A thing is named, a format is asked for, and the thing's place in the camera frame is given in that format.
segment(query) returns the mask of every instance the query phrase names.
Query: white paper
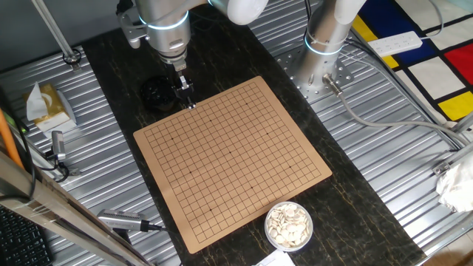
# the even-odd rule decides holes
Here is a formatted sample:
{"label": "white paper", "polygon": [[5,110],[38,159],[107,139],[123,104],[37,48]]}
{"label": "white paper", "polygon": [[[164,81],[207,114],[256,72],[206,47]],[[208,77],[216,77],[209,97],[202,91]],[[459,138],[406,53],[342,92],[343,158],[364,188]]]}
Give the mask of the white paper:
{"label": "white paper", "polygon": [[27,100],[27,118],[33,120],[45,115],[47,115],[46,103],[41,96],[39,84],[36,82]]}
{"label": "white paper", "polygon": [[473,210],[473,153],[448,170],[437,182],[440,203],[453,211]]}
{"label": "white paper", "polygon": [[275,250],[256,266],[295,266],[289,255],[281,250]]}

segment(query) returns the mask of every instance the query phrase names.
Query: go board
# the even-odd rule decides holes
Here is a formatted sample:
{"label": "go board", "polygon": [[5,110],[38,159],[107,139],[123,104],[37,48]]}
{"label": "go board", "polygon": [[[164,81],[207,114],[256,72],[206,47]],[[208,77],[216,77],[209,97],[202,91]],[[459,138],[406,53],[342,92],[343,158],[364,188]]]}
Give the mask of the go board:
{"label": "go board", "polygon": [[134,136],[190,253],[332,174],[261,77]]}

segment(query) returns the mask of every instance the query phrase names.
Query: tissue box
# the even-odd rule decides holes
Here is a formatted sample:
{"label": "tissue box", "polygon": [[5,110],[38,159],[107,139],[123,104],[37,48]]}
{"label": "tissue box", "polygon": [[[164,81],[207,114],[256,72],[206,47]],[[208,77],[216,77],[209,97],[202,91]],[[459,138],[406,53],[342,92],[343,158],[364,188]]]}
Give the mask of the tissue box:
{"label": "tissue box", "polygon": [[[71,115],[67,113],[66,108],[63,105],[63,101],[58,95],[58,92],[51,84],[43,85],[39,88],[41,96],[46,104],[47,115],[33,120],[35,125],[48,137],[52,130],[59,130],[65,132],[66,130],[75,127],[75,122],[71,119]],[[23,95],[25,101],[27,101],[30,93]]]}

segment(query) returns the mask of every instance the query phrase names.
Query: orange pole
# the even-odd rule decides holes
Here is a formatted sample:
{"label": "orange pole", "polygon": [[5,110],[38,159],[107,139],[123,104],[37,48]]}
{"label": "orange pole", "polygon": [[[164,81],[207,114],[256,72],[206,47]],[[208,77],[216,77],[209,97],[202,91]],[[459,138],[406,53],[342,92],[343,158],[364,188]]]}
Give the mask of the orange pole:
{"label": "orange pole", "polygon": [[3,115],[3,111],[0,109],[0,134],[3,137],[5,146],[7,147],[8,155],[18,166],[24,169],[23,163],[21,162],[20,155],[16,149],[15,141],[13,140],[12,132],[10,127],[8,127],[7,120]]}

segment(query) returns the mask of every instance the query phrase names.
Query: red square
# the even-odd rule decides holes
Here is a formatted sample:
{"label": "red square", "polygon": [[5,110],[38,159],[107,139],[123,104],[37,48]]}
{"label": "red square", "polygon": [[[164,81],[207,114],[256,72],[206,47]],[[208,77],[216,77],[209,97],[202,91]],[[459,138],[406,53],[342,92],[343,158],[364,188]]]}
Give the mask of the red square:
{"label": "red square", "polygon": [[445,57],[470,84],[473,84],[473,44],[447,52]]}

